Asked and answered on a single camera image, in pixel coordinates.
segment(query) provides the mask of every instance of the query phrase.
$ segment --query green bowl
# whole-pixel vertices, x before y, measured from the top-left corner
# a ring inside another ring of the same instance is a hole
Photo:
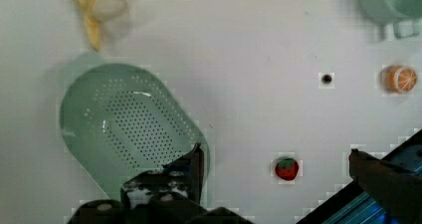
[[[69,151],[111,199],[119,200],[123,183],[161,169],[196,142],[209,168],[202,132],[164,84],[138,67],[103,65],[78,77],[63,99],[60,125]]]

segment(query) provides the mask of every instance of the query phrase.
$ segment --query white table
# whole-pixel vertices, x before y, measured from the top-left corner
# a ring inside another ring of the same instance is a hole
[[[420,86],[393,97],[378,83],[383,66],[422,72],[422,37],[379,40],[357,0],[128,2],[131,25],[102,56],[158,74],[199,123],[209,208],[294,223],[351,180],[351,145],[382,156],[422,127]],[[0,14],[1,222],[66,222],[106,198],[58,126],[61,68],[91,48],[71,0],[0,0]],[[285,152],[302,162],[295,184],[271,173]]]

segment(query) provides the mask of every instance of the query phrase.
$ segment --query banana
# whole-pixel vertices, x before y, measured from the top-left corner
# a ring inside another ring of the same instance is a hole
[[[125,0],[74,0],[84,16],[84,24],[91,45],[100,50],[101,23],[111,20],[127,10]]]

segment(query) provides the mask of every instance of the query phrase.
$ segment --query green cup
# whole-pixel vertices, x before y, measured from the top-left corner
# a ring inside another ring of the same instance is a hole
[[[422,0],[359,0],[360,6],[374,22],[380,25],[393,24],[396,38],[418,36],[421,32]],[[411,21],[413,32],[403,33],[403,22]]]

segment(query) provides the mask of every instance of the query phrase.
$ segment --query small black dot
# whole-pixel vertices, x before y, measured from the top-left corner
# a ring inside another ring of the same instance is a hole
[[[332,76],[331,75],[323,75],[320,79],[324,84],[328,85],[332,82]]]

